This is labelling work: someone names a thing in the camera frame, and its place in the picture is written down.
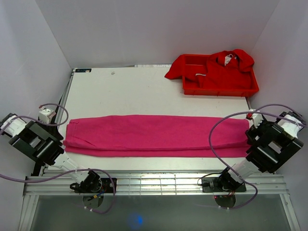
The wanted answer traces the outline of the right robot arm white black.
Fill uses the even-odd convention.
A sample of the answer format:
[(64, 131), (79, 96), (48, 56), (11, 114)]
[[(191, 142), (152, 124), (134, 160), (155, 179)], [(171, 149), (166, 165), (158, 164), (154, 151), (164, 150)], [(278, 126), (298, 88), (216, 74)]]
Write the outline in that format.
[(245, 132), (250, 146), (245, 159), (225, 168), (217, 179), (223, 191), (238, 191), (244, 180), (255, 173), (274, 173), (303, 146), (298, 139), (304, 120), (292, 111), (280, 114), (281, 119), (268, 121), (263, 115), (248, 113), (246, 118), (253, 121)]

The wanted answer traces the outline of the pink trousers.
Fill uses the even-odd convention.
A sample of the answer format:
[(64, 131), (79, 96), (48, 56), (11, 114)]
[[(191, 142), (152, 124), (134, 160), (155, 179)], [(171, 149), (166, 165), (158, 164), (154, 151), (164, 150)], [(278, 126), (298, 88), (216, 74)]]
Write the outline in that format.
[(65, 151), (96, 157), (244, 157), (249, 122), (218, 117), (110, 115), (70, 120)]

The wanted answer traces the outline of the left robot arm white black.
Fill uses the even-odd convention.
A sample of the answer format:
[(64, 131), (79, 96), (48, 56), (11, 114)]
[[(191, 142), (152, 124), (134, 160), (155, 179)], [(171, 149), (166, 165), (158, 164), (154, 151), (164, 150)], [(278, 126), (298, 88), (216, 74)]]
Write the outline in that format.
[(93, 170), (81, 171), (62, 148), (61, 140), (49, 133), (38, 122), (26, 122), (16, 114), (8, 114), (0, 121), (0, 129), (10, 137), (9, 144), (41, 166), (52, 166), (69, 171), (68, 175), (74, 180), (70, 189), (76, 193), (96, 193), (102, 187), (100, 176)]

